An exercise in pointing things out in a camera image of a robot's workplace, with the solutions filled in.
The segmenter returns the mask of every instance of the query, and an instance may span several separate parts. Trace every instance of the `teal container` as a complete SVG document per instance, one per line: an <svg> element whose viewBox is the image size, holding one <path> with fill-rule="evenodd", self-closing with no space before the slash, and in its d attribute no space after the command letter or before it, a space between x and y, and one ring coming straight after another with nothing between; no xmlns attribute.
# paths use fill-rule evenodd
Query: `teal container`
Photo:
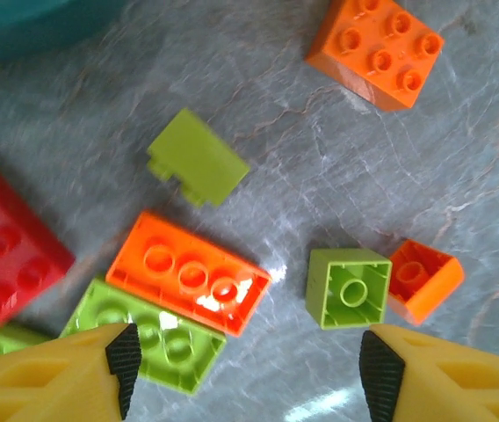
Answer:
<svg viewBox="0 0 499 422"><path fill-rule="evenodd" d="M0 0L0 62L87 38L127 0Z"/></svg>

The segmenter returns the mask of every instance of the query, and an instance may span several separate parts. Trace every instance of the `black rubber pad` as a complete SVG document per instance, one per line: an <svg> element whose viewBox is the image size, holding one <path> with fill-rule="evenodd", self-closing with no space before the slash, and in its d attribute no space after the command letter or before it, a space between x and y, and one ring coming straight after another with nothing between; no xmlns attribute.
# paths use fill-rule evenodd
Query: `black rubber pad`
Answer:
<svg viewBox="0 0 499 422"><path fill-rule="evenodd" d="M119 380L119 408L123 420L127 417L134 384L141 365L141 342L136 324L129 324L111 344L105 348L111 374Z"/></svg>
<svg viewBox="0 0 499 422"><path fill-rule="evenodd" d="M372 422L392 422L406 363L372 331L365 331L358 358Z"/></svg>

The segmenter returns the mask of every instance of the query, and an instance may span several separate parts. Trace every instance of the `small orange lego brick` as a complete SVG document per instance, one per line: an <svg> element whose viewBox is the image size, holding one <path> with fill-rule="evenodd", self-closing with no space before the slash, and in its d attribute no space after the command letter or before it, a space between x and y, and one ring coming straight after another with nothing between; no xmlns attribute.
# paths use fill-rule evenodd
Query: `small orange lego brick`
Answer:
<svg viewBox="0 0 499 422"><path fill-rule="evenodd" d="M413 240L407 240L390 260L388 305L414 325L421 324L464 281L455 257Z"/></svg>
<svg viewBox="0 0 499 422"><path fill-rule="evenodd" d="M106 279L236 337L271 284L266 271L148 212L141 213Z"/></svg>
<svg viewBox="0 0 499 422"><path fill-rule="evenodd" d="M392 112L414 105L444 44L392 0L333 0L306 62Z"/></svg>

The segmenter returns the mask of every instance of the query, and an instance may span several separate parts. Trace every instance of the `gray marble countertop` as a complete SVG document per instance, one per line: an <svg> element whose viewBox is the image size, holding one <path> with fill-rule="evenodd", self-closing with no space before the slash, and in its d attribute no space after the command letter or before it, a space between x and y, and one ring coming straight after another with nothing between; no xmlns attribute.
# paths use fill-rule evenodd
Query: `gray marble countertop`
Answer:
<svg viewBox="0 0 499 422"><path fill-rule="evenodd" d="M499 354L499 0L401 3L446 45L400 113L303 62L327 0L135 0L94 40L0 67L0 171L79 261L20 320L57 335L144 208L274 276L195 397L139 381L127 421L369 420L362 330L304 309L312 247L454 254L466 282L420 329ZM184 106L252 166L219 208L146 170Z"/></svg>

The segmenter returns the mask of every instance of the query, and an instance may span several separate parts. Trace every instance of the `flipped orange brick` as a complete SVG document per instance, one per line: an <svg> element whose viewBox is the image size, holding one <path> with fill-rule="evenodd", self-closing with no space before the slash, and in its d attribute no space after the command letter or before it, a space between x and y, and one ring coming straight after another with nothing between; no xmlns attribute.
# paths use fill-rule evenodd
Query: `flipped orange brick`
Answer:
<svg viewBox="0 0 499 422"><path fill-rule="evenodd" d="M106 278L236 337L271 284L266 271L148 212L136 221Z"/></svg>
<svg viewBox="0 0 499 422"><path fill-rule="evenodd" d="M306 61L392 112L414 105L444 44L392 0L332 0Z"/></svg>
<svg viewBox="0 0 499 422"><path fill-rule="evenodd" d="M451 255L407 240L390 257L388 305L411 324L421 324L464 281Z"/></svg>

